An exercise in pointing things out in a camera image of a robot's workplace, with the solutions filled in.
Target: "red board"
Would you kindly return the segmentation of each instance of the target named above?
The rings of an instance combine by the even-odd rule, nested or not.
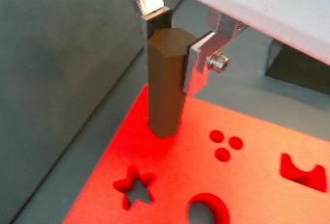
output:
[[[193,202],[216,223],[330,223],[328,169],[328,142],[193,98],[159,139],[144,88],[64,223],[188,223]],[[150,204],[129,202],[136,179]]]

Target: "oval hole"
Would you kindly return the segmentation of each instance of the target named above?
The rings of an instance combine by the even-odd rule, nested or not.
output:
[[[215,224],[211,208],[203,203],[189,206],[189,224]]]
[[[229,212],[219,197],[197,194],[188,203],[189,224],[229,224]]]

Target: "star-shaped hole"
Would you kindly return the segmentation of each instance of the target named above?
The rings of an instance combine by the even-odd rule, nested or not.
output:
[[[126,178],[113,182],[113,188],[124,194],[122,208],[129,209],[136,201],[146,204],[153,203],[153,197],[149,193],[149,186],[156,176],[152,173],[140,174],[134,166],[129,166]]]

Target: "hole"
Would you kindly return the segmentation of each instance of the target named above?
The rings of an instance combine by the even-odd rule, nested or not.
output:
[[[221,161],[227,162],[231,159],[231,153],[227,149],[220,148],[215,151],[215,157]]]
[[[134,180],[132,190],[128,191],[125,195],[130,204],[136,201],[141,201],[145,204],[152,203],[148,188],[142,186],[140,179]]]
[[[304,172],[293,165],[289,155],[281,154],[279,167],[279,174],[284,179],[326,192],[326,174],[320,165],[315,165],[308,172]]]
[[[209,207],[203,203],[193,203],[189,207],[189,224],[215,224]]]
[[[187,212],[189,224],[229,224],[227,206],[209,193],[200,193],[191,199]]]
[[[150,173],[140,174],[134,166],[129,166],[126,177],[113,182],[113,188],[122,193],[122,209],[128,210],[136,201],[153,203],[149,186],[156,176]]]
[[[224,140],[224,135],[220,130],[211,130],[208,137],[215,143],[220,143]]]
[[[239,137],[236,137],[236,136],[231,137],[228,143],[229,143],[229,146],[233,150],[241,149],[243,143],[241,143],[241,139]]]

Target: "metal bracket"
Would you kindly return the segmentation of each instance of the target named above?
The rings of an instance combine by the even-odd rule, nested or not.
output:
[[[237,20],[212,9],[208,14],[208,26],[212,32],[207,33],[189,47],[183,87],[188,96],[192,96],[207,84],[208,70],[220,73],[229,65],[229,59],[223,55],[221,50],[247,27]]]
[[[140,22],[140,32],[145,41],[160,28],[171,27],[172,10],[163,0],[130,0]]]

